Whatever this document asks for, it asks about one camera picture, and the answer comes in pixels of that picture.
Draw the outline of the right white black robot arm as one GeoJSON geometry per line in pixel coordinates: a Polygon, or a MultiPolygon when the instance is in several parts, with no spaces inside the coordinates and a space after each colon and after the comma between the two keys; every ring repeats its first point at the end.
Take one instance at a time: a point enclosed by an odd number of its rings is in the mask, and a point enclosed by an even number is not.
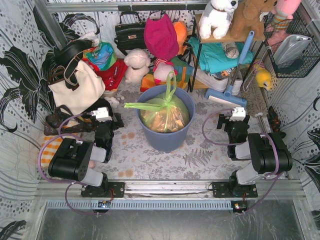
{"type": "Polygon", "coordinates": [[[292,169],[293,159],[281,135],[278,132],[248,133],[249,119],[249,115],[240,120],[219,115],[217,128],[224,129],[228,135],[228,157],[233,161],[249,161],[249,164],[235,170],[227,181],[214,182],[215,198],[256,198],[256,181],[272,180],[292,169]]]}

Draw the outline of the green plastic trash bag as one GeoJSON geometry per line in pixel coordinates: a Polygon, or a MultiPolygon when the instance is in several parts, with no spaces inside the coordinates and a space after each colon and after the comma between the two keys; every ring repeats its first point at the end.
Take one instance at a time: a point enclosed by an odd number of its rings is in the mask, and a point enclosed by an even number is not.
{"type": "Polygon", "coordinates": [[[141,122],[149,130],[158,133],[174,133],[190,122],[189,111],[184,102],[175,95],[177,80],[174,71],[166,78],[166,91],[146,102],[125,103],[125,108],[139,110],[141,122]]]}

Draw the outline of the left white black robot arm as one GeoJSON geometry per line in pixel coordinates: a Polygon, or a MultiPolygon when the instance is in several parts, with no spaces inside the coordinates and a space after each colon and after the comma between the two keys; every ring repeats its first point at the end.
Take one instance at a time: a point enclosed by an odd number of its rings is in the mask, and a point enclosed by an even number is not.
{"type": "Polygon", "coordinates": [[[81,184],[84,198],[124,196],[125,183],[111,182],[106,173],[94,170],[96,163],[110,161],[114,131],[124,127],[121,115],[107,100],[101,98],[79,114],[61,105],[45,120],[44,133],[52,136],[46,143],[61,141],[48,159],[51,177],[81,184]]]}

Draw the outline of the blue trash bin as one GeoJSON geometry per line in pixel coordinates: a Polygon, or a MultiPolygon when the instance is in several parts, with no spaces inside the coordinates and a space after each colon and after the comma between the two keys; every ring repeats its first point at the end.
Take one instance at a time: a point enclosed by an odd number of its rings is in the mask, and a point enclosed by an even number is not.
{"type": "Polygon", "coordinates": [[[143,124],[140,118],[140,110],[135,110],[138,122],[142,127],[144,136],[149,145],[154,149],[165,153],[170,153],[171,151],[178,149],[182,145],[182,143],[187,138],[189,128],[195,120],[196,116],[196,104],[190,94],[180,87],[177,87],[174,94],[185,104],[190,119],[189,123],[181,130],[171,133],[160,133],[152,131],[143,124]]]}

